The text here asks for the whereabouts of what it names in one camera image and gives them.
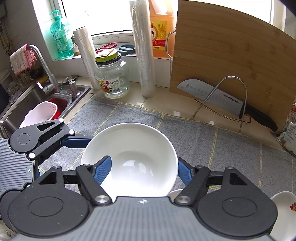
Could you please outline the white bowl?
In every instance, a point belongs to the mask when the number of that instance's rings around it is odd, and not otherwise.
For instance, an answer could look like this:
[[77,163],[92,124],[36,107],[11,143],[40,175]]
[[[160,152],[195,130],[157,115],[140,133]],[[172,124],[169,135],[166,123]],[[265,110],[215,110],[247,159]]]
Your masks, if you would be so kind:
[[169,139],[141,123],[120,123],[98,133],[87,145],[81,164],[111,158],[104,191],[118,196],[160,197],[169,194],[178,174],[178,158]]

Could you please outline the stacked white plates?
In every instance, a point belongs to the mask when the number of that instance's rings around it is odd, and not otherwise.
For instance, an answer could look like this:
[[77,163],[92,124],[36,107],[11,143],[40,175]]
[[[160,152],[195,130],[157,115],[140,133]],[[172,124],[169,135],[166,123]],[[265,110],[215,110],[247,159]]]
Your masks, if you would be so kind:
[[295,240],[295,194],[283,191],[274,195],[271,200],[276,204],[278,215],[270,236],[274,240]]

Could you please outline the steel sink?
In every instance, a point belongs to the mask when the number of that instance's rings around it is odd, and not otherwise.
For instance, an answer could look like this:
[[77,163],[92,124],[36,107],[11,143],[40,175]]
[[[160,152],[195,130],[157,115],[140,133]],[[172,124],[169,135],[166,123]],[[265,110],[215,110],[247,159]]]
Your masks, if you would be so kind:
[[1,113],[1,137],[9,138],[20,127],[27,113],[43,101],[57,100],[61,103],[60,117],[64,118],[91,90],[91,87],[86,85],[77,87],[80,95],[73,98],[69,85],[62,85],[60,92],[46,95],[40,87],[32,84],[12,106],[7,106]]

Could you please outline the white pink container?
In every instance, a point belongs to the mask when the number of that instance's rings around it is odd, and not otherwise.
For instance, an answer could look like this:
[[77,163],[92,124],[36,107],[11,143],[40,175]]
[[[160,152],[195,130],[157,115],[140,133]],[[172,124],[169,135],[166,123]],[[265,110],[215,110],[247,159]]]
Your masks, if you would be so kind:
[[43,101],[26,114],[19,128],[50,121],[57,110],[58,106],[55,103]]

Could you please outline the steel faucet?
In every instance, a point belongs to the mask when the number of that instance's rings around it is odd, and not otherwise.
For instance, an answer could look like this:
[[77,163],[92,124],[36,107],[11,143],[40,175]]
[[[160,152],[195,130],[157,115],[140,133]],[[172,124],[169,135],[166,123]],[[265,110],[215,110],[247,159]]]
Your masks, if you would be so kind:
[[46,61],[44,60],[44,58],[43,58],[40,50],[38,49],[38,47],[36,47],[35,45],[27,45],[27,50],[32,50],[36,54],[36,56],[37,56],[38,60],[40,61],[44,71],[48,75],[48,80],[49,80],[50,84],[53,86],[53,90],[55,92],[60,92],[62,90],[62,87],[58,83],[58,81],[56,80],[55,75],[49,69],[49,67],[48,67]]

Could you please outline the grey checked table mat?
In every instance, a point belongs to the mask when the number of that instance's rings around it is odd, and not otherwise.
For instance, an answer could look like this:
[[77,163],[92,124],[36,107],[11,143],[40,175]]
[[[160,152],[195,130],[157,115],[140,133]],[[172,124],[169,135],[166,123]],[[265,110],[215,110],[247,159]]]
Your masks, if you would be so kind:
[[295,192],[294,156],[200,121],[92,97],[75,115],[68,115],[65,122],[86,136],[118,123],[143,123],[166,135],[177,155],[191,165],[201,164],[213,171],[233,166],[270,197],[282,191]]

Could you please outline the pink dish cloth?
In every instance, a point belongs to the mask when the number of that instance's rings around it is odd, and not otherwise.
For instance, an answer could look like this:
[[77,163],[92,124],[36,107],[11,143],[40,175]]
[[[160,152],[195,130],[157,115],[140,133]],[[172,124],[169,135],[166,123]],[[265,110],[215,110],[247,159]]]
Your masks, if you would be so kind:
[[28,49],[27,46],[28,44],[24,44],[10,56],[11,67],[15,76],[21,74],[29,68],[32,68],[32,63],[37,60],[34,52]]

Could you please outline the green soap bottle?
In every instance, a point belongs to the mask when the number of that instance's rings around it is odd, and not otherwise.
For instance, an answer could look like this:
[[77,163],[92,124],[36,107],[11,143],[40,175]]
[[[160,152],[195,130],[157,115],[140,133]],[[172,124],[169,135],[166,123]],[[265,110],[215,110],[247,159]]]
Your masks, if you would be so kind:
[[60,59],[68,58],[74,55],[72,43],[72,28],[66,18],[59,15],[59,10],[51,12],[54,16],[54,22],[50,27],[50,32],[55,43],[55,47]]

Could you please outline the food packet bag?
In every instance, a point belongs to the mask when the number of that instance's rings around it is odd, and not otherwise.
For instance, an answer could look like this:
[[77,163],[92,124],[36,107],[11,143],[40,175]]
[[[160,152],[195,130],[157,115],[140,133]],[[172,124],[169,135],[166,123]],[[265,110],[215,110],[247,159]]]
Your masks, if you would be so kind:
[[295,99],[290,109],[286,122],[281,129],[282,132],[276,140],[294,157],[296,156],[296,105]]

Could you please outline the glass jar green lid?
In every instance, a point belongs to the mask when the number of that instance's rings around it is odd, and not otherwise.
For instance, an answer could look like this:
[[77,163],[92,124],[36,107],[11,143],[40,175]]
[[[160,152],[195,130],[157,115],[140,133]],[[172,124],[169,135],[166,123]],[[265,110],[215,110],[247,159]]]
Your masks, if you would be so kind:
[[95,56],[94,76],[105,97],[117,99],[130,88],[129,67],[116,49],[100,50]]

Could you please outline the plastic wrap roll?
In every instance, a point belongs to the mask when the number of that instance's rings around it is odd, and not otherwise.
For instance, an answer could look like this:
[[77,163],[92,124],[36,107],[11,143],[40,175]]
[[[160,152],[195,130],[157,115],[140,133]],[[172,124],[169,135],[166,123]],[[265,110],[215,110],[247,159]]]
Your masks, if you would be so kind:
[[156,80],[149,2],[130,1],[129,5],[142,96],[153,97],[156,93]]
[[85,27],[78,28],[73,33],[91,86],[94,90],[99,90],[100,85],[94,75],[97,65],[92,37]]

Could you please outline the red lid on sill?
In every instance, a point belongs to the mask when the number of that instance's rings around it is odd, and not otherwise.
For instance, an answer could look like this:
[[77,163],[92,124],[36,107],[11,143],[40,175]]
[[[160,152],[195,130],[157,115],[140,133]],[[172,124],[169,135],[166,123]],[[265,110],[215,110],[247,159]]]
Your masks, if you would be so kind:
[[102,52],[103,50],[106,50],[106,49],[114,49],[116,46],[117,46],[117,42],[111,42],[111,43],[101,46],[100,48],[97,48],[95,50],[95,52],[99,53],[99,52]]

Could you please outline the teal lid on sill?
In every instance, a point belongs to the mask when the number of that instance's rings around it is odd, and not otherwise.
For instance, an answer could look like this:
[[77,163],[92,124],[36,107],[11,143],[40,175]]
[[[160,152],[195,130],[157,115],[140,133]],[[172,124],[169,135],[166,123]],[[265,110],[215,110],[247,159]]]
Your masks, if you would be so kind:
[[133,44],[120,45],[117,49],[122,56],[133,55],[135,53],[135,45]]

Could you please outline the bamboo cutting board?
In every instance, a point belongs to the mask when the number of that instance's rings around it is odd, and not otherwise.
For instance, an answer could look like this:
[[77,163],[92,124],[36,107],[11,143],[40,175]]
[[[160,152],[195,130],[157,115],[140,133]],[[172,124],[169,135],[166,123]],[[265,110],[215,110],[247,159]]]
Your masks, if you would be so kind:
[[221,83],[282,128],[295,99],[295,39],[234,9],[179,1],[170,91],[191,78]]

